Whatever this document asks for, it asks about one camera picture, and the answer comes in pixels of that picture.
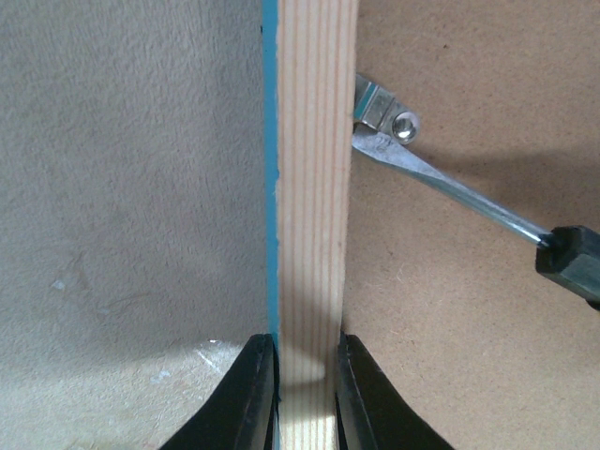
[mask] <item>black clamp jaw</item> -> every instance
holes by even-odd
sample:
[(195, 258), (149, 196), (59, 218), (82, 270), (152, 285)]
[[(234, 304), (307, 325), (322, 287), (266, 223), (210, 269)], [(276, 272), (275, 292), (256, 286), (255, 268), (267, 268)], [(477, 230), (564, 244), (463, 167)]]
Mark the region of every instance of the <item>black clamp jaw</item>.
[[(452, 447), (402, 399), (356, 336), (337, 347), (340, 450)], [(278, 361), (271, 335), (252, 336), (204, 406), (162, 450), (271, 450), (278, 405)]]

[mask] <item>blue painted edge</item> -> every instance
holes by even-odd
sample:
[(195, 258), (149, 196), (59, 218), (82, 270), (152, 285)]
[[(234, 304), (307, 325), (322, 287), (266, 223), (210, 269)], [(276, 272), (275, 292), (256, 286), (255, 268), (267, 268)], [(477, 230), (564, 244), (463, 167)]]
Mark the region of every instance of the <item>blue painted edge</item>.
[(264, 193), (266, 197), (266, 281), (268, 330), (278, 349), (278, 0), (262, 0), (264, 82)]

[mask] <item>wooden plank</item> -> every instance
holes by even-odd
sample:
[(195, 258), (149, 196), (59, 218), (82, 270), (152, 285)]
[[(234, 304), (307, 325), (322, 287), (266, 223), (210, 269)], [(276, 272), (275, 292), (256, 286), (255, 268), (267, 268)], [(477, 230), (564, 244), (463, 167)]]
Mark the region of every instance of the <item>wooden plank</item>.
[[(267, 204), (267, 221), (276, 221), (267, 223), (267, 233), (278, 239), (277, 255), (272, 241), (268, 250), (269, 317), (278, 332), (283, 449), (335, 448), (334, 355), (344, 284), (357, 4), (279, 0), (277, 25), (273, 10), (263, 6), (267, 134), (275, 133), (277, 121), (277, 142), (272, 135), (265, 140), (267, 202), (277, 206)], [(277, 53), (269, 46), (273, 38)], [(275, 58), (274, 67), (267, 58)], [(274, 70), (277, 105), (270, 103)], [(277, 106), (277, 115), (269, 105)]]

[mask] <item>white scratch mark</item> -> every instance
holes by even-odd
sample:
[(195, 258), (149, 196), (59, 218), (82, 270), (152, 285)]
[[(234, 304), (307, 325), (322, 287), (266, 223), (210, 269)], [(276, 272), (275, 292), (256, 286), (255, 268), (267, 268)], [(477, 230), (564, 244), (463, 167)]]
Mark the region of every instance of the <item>white scratch mark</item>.
[(204, 360), (204, 362), (207, 365), (209, 365), (211, 368), (213, 368), (219, 375), (223, 373), (221, 371), (221, 369), (218, 368), (217, 365), (215, 363), (213, 363), (210, 359), (208, 359), (206, 356), (204, 356), (204, 354), (200, 350), (195, 349), (194, 352), (196, 352), (198, 354), (198, 356), (200, 356)]
[(163, 378), (165, 377), (170, 377), (171, 376), (171, 372), (169, 370), (161, 370), (157, 376), (152, 377), (150, 379), (150, 383), (160, 383), (162, 381)]
[(57, 291), (64, 291), (66, 285), (61, 279), (57, 279), (51, 287), (55, 288)]

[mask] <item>metal shaft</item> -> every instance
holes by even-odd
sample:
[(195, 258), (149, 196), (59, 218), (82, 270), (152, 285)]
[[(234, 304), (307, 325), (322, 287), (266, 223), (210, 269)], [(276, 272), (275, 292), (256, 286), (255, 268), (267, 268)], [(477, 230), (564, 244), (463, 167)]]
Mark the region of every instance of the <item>metal shaft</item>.
[(548, 230), (495, 203), (485, 195), (459, 183), (411, 153), (388, 134), (359, 126), (352, 136), (352, 147), (412, 178), (444, 193), (469, 209), (490, 218), (539, 248), (549, 245)]

